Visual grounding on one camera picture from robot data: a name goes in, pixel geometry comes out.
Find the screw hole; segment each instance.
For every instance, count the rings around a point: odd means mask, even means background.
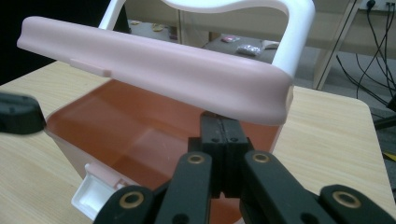
[[[359,208],[361,207],[361,201],[353,194],[343,191],[336,191],[332,194],[332,197],[341,205],[348,208]]]
[[[120,198],[120,206],[125,209],[136,208],[144,201],[144,199],[145,197],[139,191],[128,192]]]
[[[172,219],[172,224],[189,224],[190,219],[185,214],[177,214]]]

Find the black cable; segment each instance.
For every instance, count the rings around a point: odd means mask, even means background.
[[[373,27],[373,25],[372,25],[372,23],[371,23],[371,19],[370,19],[370,11],[371,11],[371,8],[374,6],[374,4],[375,4],[375,3],[373,3],[373,4],[371,4],[371,5],[369,6],[369,2],[367,3],[368,9],[367,9],[367,14],[366,14],[366,15],[367,15],[367,21],[368,21],[369,24],[370,24],[370,28],[371,28],[371,30],[372,30],[372,33],[373,33],[373,36],[374,36],[374,39],[375,39],[375,44],[376,44],[376,46],[377,46],[377,51],[376,51],[376,53],[375,53],[375,56],[374,56],[373,59],[370,61],[369,65],[367,66],[367,68],[366,68],[365,70],[362,70],[362,68],[361,68],[361,66],[360,66],[360,63],[359,63],[358,56],[357,56],[358,66],[359,66],[359,68],[361,69],[361,71],[363,72],[363,74],[361,75],[361,78],[360,78],[360,80],[359,80],[359,82],[358,82],[358,88],[356,89],[356,97],[359,98],[359,88],[361,87],[361,82],[362,82],[364,76],[367,76],[368,78],[370,78],[371,80],[373,80],[373,79],[367,74],[367,71],[368,71],[369,67],[371,66],[371,64],[373,63],[373,60],[376,58],[377,63],[378,63],[378,65],[379,65],[380,68],[381,68],[381,71],[383,72],[383,74],[385,75],[385,77],[386,77],[386,79],[387,79],[387,85],[384,85],[384,86],[385,86],[386,88],[389,89],[389,94],[390,94],[390,96],[393,98],[393,92],[392,92],[392,90],[396,89],[396,85],[395,85],[395,82],[394,82],[394,80],[393,80],[393,75],[392,75],[392,73],[390,72],[389,67],[388,67],[388,58],[387,58],[387,57],[388,57],[388,55],[387,55],[388,52],[387,52],[387,48],[388,48],[388,32],[389,32],[390,26],[391,26],[392,23],[393,23],[394,13],[395,13],[395,6],[393,6],[392,17],[391,17],[390,20],[389,20],[389,18],[390,18],[390,5],[389,5],[389,7],[388,7],[388,16],[387,16],[386,32],[385,32],[384,37],[383,37],[382,40],[381,40],[381,43],[378,44],[378,40],[377,40],[377,37],[376,37],[376,34],[375,34],[375,30],[374,30],[374,27]],[[382,53],[382,50],[381,50],[381,47],[382,47],[382,45],[383,45],[383,43],[384,43],[384,40],[385,40],[385,44],[386,44],[386,46],[385,46],[385,56],[384,56],[384,54]],[[383,59],[383,61],[384,61],[384,64],[385,64],[385,67],[386,67],[386,71],[384,71],[384,69],[382,68],[382,66],[381,66],[380,63],[379,63],[379,60],[378,60],[377,57],[376,57],[376,55],[377,55],[378,53],[381,55],[381,57],[382,57],[382,59]]]
[[[358,81],[356,81],[345,69],[345,67],[343,66],[343,64],[341,63],[340,58],[338,57],[338,55],[336,56],[336,59],[338,61],[338,63],[341,66],[341,69],[344,71],[344,74],[346,75],[346,77],[356,86],[358,86]],[[381,97],[377,96],[375,93],[373,93],[372,91],[368,90],[367,88],[365,88],[363,85],[361,85],[361,89],[366,91],[369,95],[371,95],[373,98],[375,98],[379,103],[383,104],[383,105],[387,105],[388,103],[383,100]]]
[[[358,63],[358,67],[359,67],[359,69],[369,78],[369,79],[371,79],[373,82],[375,82],[376,84],[378,84],[378,85],[380,85],[380,86],[382,86],[382,87],[385,87],[385,88],[389,88],[389,86],[387,86],[387,85],[385,85],[384,83],[381,83],[380,81],[377,81],[377,80],[375,80],[374,78],[372,78],[370,75],[368,75],[367,73],[365,73],[364,72],[364,70],[363,70],[363,68],[361,67],[361,62],[359,61],[359,55],[358,54],[355,54],[355,56],[356,56],[356,62]],[[370,63],[369,63],[369,67],[371,66],[371,64],[373,63],[373,61],[374,60],[371,60],[370,61]]]
[[[375,113],[371,113],[373,116],[376,116],[376,117],[379,117],[379,118],[381,118],[381,119],[384,119],[384,117],[382,117],[382,116],[379,116],[379,115],[377,115],[377,114],[375,114]]]
[[[392,24],[392,22],[393,22],[393,18],[394,18],[395,6],[394,6],[394,5],[392,5],[392,6],[393,6],[392,17],[391,17],[389,26],[388,26],[387,29],[386,29],[386,34],[387,34],[387,32],[389,31],[390,26],[391,26],[391,24]],[[373,27],[372,22],[371,22],[371,19],[370,19],[370,11],[371,11],[371,9],[370,9],[370,10],[367,9],[367,13],[366,13],[366,15],[367,15],[367,21],[369,22],[370,29],[371,29],[371,31],[372,31],[372,33],[373,33],[373,36],[374,36],[374,39],[375,39],[375,44],[376,44],[376,47],[377,47],[377,49],[378,49],[378,53],[380,54],[380,56],[382,57],[382,59],[383,59],[383,61],[384,61],[384,64],[385,64],[385,66],[386,66],[386,70],[389,71],[388,73],[386,73],[386,76],[387,76],[387,83],[388,83],[388,85],[389,85],[389,81],[391,80],[392,84],[394,84],[393,75],[392,75],[392,73],[391,73],[390,70],[389,70],[388,63],[387,63],[387,61],[385,61],[385,56],[384,56],[384,54],[383,54],[383,52],[382,52],[382,50],[381,50],[380,45],[378,44],[378,40],[377,40],[377,37],[376,37],[376,34],[375,34],[375,30],[374,30],[374,27]]]

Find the wooden table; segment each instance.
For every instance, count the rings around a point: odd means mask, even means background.
[[[53,63],[0,87],[33,95],[47,116],[105,83]],[[364,103],[295,87],[294,102],[274,152],[309,190],[357,189],[396,217],[390,185]],[[0,223],[90,223],[70,200],[81,178],[44,133],[0,134]]]

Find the pink plastic part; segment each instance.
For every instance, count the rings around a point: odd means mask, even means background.
[[[39,17],[18,46],[232,119],[283,124],[291,103],[281,69],[205,49]]]

